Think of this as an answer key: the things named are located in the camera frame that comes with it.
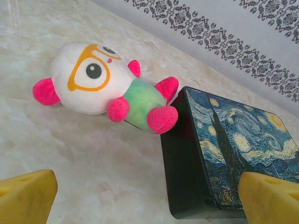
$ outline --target stuffed toy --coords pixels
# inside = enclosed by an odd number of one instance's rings
[[[178,80],[168,77],[155,86],[141,80],[140,64],[128,65],[115,51],[94,43],[64,45],[50,66],[50,77],[37,82],[32,93],[42,105],[57,103],[87,115],[107,112],[112,122],[127,121],[153,134],[176,124],[178,112],[168,105]]]

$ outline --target cheese hole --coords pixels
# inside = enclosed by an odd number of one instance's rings
[[[9,189],[0,189],[0,197],[9,192]]]
[[[281,184],[281,182],[279,182],[279,181],[270,180],[270,179],[265,179],[265,181],[270,183],[270,184]]]
[[[299,193],[290,193],[289,196],[299,201]]]
[[[22,177],[22,178],[17,179],[17,181],[24,182],[24,181],[30,180],[31,178],[32,178],[31,176],[26,176],[26,177]]]

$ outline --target green body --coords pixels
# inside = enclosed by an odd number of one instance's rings
[[[130,110],[126,121],[141,130],[154,133],[147,124],[147,115],[150,110],[165,106],[166,99],[152,85],[136,78],[124,95]]]

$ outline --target swirling sky painting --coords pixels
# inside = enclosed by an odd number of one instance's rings
[[[192,88],[186,94],[218,206],[242,208],[243,172],[299,183],[299,148],[277,115]]]

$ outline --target damask pattern border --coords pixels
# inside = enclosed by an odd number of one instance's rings
[[[250,49],[233,34],[216,23],[211,23],[208,18],[198,16],[198,12],[190,11],[186,4],[179,5],[179,0],[131,0],[132,6],[143,9],[145,14],[151,13],[151,17],[161,20],[162,23],[175,31],[180,31],[191,41],[197,41],[198,45],[214,52],[221,59],[230,62],[245,73],[258,78],[260,82],[275,91],[285,95],[294,103],[299,103],[299,77],[286,68],[281,68],[257,49]]]
[[[292,42],[299,43],[299,5],[297,0],[240,0],[239,5],[250,9],[250,13],[258,14],[261,21],[268,21],[269,26],[291,37]]]

